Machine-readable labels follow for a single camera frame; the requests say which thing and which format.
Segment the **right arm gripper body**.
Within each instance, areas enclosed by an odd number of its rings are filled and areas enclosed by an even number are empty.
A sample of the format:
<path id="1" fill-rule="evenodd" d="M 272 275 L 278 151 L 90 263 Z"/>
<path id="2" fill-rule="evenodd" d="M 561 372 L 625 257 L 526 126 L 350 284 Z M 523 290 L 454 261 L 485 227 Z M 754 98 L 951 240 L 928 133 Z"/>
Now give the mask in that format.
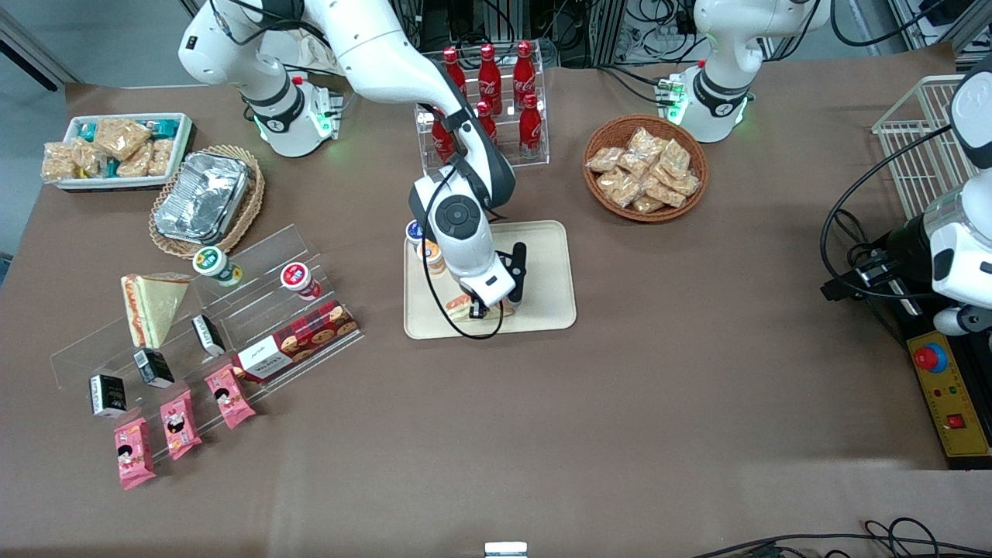
<path id="1" fill-rule="evenodd" d="M 515 288 L 516 281 L 503 262 L 494 262 L 485 272 L 464 276 L 462 286 L 486 307 L 497 306 Z"/>

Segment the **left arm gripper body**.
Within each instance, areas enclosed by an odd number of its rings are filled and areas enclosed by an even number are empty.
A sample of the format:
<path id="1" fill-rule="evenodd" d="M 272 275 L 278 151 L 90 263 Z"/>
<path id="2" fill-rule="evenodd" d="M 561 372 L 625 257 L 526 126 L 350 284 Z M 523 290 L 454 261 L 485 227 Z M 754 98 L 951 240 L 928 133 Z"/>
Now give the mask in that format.
<path id="1" fill-rule="evenodd" d="M 931 241 L 924 216 L 907 220 L 883 238 L 888 280 L 904 285 L 907 293 L 932 295 Z"/>

